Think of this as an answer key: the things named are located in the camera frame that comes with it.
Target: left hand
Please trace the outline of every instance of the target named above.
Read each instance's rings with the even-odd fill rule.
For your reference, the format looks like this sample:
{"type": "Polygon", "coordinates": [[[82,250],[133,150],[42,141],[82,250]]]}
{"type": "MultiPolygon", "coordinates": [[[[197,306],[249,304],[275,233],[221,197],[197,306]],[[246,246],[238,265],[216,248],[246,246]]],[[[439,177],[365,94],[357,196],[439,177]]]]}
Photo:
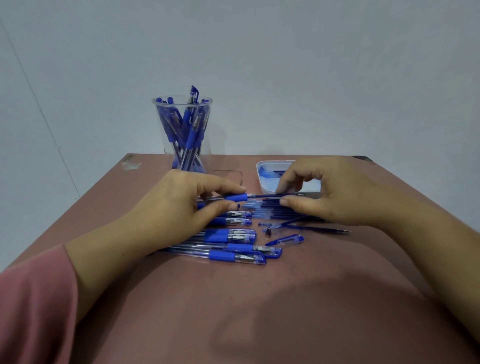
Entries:
{"type": "Polygon", "coordinates": [[[237,203],[219,200],[197,211],[197,197],[242,194],[245,187],[204,173],[169,171],[122,220],[136,240],[151,252],[195,235],[218,215],[237,209],[237,203]]]}

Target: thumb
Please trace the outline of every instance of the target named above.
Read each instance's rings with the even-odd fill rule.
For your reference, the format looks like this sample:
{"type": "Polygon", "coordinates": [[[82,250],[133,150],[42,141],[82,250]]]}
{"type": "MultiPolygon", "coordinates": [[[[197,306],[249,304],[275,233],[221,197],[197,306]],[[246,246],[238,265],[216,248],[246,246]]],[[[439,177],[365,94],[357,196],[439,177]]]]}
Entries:
{"type": "Polygon", "coordinates": [[[320,218],[328,216],[328,202],[324,199],[313,199],[302,196],[284,196],[280,200],[280,205],[290,207],[296,212],[306,215],[314,215],[320,218]]]}
{"type": "Polygon", "coordinates": [[[196,227],[203,229],[210,221],[216,218],[218,215],[223,214],[227,211],[237,210],[238,205],[236,202],[229,200],[219,200],[205,205],[204,208],[201,208],[195,212],[193,216],[193,221],[196,227]]]}

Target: pink shirt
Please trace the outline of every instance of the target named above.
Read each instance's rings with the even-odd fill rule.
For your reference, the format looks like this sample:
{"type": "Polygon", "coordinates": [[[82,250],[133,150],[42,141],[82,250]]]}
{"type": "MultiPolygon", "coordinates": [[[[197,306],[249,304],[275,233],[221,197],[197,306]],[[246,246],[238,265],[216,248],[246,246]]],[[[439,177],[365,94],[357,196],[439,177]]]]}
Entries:
{"type": "Polygon", "coordinates": [[[77,311],[75,271],[57,246],[0,273],[0,363],[67,364],[77,311]]]}

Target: pen holder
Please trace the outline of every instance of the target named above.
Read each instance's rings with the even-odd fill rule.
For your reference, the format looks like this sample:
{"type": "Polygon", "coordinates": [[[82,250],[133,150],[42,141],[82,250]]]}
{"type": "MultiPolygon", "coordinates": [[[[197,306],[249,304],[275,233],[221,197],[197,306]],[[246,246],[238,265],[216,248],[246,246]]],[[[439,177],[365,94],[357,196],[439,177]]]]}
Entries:
{"type": "Polygon", "coordinates": [[[202,98],[189,104],[187,95],[168,95],[152,99],[160,123],[162,144],[172,169],[209,172],[212,154],[207,124],[213,100],[202,98]]]}

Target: brown table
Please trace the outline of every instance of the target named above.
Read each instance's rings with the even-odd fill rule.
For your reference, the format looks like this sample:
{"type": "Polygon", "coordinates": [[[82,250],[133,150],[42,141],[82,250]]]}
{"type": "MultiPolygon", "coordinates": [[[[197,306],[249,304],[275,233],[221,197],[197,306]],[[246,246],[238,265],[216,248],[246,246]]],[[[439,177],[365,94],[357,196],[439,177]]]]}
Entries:
{"type": "MultiPolygon", "coordinates": [[[[212,156],[211,166],[259,193],[258,161],[296,158],[212,156]]],[[[350,159],[429,201],[377,164],[350,159]]],[[[164,155],[126,156],[14,263],[119,218],[167,170],[164,155]]],[[[305,243],[264,267],[146,257],[78,325],[72,363],[480,362],[408,256],[381,231],[351,230],[302,232],[305,243]]]]}

